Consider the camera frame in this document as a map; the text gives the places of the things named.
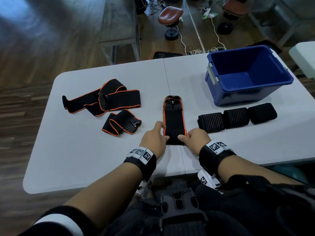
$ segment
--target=sleeve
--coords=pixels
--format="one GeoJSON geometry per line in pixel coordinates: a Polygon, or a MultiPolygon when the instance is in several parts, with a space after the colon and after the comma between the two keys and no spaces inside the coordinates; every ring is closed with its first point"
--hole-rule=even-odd
{"type": "Polygon", "coordinates": [[[97,229],[80,210],[71,206],[58,206],[48,210],[29,229],[19,236],[87,236],[97,235],[97,229]]]}

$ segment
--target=blue plastic bin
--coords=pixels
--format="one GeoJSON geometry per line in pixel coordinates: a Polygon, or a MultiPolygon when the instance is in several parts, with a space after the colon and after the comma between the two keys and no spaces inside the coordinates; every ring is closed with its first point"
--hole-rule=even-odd
{"type": "Polygon", "coordinates": [[[206,82],[216,106],[260,101],[293,77],[267,46],[209,53],[206,82]]]}

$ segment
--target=stool seat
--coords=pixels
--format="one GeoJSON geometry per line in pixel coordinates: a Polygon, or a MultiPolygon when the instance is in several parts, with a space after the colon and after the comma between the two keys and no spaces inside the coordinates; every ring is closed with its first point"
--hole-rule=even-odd
{"type": "Polygon", "coordinates": [[[171,25],[178,21],[184,11],[177,7],[166,7],[158,17],[158,22],[162,25],[171,25]]]}
{"type": "Polygon", "coordinates": [[[244,3],[240,3],[236,0],[227,0],[226,3],[222,6],[222,9],[225,12],[238,17],[245,16],[250,12],[249,7],[246,7],[244,3]]]}

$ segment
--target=right hand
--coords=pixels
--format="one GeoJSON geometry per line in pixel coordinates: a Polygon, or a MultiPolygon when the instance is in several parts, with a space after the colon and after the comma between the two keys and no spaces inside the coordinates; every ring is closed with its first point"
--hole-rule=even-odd
{"type": "Polygon", "coordinates": [[[181,140],[196,156],[199,155],[200,150],[204,145],[211,141],[205,130],[194,128],[187,133],[187,136],[178,135],[181,140]]]}

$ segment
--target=hand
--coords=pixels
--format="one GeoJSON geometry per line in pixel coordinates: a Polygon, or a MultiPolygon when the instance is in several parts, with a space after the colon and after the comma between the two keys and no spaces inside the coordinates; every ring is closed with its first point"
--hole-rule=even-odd
{"type": "Polygon", "coordinates": [[[181,140],[196,156],[199,155],[200,150],[204,145],[211,141],[207,132],[200,129],[194,128],[187,133],[187,136],[178,135],[178,139],[181,140]]]}
{"type": "Polygon", "coordinates": [[[161,128],[166,128],[165,124],[157,121],[154,128],[147,131],[140,142],[140,147],[148,148],[157,157],[157,160],[162,156],[166,148],[166,142],[169,136],[161,135],[161,128]]]}

